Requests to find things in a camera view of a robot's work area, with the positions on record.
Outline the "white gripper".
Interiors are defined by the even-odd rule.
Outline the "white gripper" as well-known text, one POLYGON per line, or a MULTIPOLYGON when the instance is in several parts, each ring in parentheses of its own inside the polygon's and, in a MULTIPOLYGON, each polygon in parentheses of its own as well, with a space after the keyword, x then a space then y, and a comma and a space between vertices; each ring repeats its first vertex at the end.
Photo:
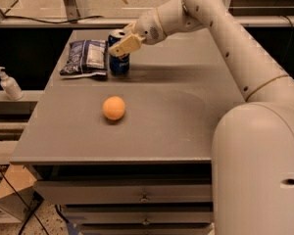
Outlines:
POLYGON ((125 37, 109 48, 109 53, 114 57, 137 51, 142 43, 154 45, 167 38, 157 9, 144 12, 136 22, 126 25, 123 33, 125 37))

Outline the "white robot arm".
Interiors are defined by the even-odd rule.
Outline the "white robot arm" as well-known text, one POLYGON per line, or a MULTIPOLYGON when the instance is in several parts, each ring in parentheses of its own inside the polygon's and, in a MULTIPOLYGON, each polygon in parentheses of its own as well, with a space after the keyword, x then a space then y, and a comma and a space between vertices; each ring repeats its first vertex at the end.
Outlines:
POLYGON ((197 26, 213 37, 244 99, 213 137, 215 235, 294 235, 294 79, 222 0, 172 0, 128 24, 109 51, 123 56, 197 26))

